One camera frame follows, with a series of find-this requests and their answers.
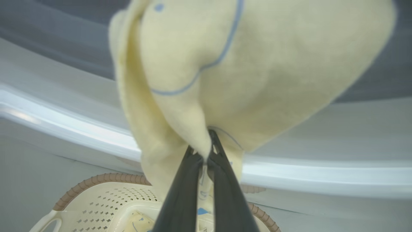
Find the blue dot on fabric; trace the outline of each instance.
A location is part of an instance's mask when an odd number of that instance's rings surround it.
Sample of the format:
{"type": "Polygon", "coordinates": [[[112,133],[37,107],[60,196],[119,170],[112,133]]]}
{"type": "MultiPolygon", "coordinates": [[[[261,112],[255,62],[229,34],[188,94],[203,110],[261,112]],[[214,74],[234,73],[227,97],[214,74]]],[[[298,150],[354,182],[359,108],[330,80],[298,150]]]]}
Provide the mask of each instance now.
{"type": "Polygon", "coordinates": [[[197,210],[197,215],[202,215],[202,214],[206,214],[206,213],[208,213],[208,212],[207,212],[206,209],[204,209],[204,208],[199,208],[199,209],[197,210]]]}
{"type": "Polygon", "coordinates": [[[154,10],[157,12],[161,12],[164,8],[164,4],[163,3],[159,3],[156,6],[154,6],[154,10]]]}

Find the cream plastic basket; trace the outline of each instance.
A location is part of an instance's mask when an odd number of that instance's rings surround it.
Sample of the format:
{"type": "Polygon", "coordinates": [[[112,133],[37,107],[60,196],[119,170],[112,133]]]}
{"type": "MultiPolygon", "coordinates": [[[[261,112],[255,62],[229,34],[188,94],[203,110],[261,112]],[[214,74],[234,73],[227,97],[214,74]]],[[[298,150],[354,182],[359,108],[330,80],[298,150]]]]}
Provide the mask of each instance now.
{"type": "MultiPolygon", "coordinates": [[[[140,211],[156,220],[161,206],[144,176],[102,174],[84,180],[66,192],[30,232],[42,232],[54,221],[53,232],[122,232],[122,218],[130,210],[140,211]]],[[[261,232],[281,232],[264,211],[251,203],[249,208],[261,232]]],[[[213,215],[198,218],[207,232],[213,232],[213,215]]]]}

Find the basket handle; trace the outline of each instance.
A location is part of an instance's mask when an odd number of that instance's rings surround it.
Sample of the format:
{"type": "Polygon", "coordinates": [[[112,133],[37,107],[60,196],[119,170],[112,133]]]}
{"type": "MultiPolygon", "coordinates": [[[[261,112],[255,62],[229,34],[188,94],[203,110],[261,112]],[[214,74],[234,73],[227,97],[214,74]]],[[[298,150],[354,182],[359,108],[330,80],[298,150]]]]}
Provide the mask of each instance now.
{"type": "Polygon", "coordinates": [[[43,232],[52,222],[56,221],[53,232],[58,232],[61,227],[60,211],[52,210],[49,214],[42,217],[29,232],[43,232]]]}

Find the towel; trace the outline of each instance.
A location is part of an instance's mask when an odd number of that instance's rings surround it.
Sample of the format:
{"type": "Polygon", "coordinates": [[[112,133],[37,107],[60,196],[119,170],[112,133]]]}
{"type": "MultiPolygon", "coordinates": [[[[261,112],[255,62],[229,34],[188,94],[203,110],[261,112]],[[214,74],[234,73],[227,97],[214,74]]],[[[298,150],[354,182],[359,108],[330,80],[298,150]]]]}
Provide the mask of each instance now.
{"type": "MultiPolygon", "coordinates": [[[[396,19],[390,0],[133,0],[111,20],[120,99],[164,199],[208,128],[238,180],[243,153],[301,123],[371,65],[396,19]]],[[[199,209],[213,211],[203,175],[199,209]]]]}

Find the tongs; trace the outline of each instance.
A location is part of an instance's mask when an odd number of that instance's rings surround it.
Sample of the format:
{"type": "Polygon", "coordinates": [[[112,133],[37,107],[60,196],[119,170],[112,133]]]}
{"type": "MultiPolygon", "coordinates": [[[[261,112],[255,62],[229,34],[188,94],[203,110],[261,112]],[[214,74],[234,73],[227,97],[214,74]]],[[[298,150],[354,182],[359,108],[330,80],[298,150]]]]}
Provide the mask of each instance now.
{"type": "MultiPolygon", "coordinates": [[[[215,232],[259,232],[239,183],[215,131],[207,175],[214,184],[215,232]]],[[[204,159],[187,148],[152,232],[195,232],[198,181],[204,159]]]]}

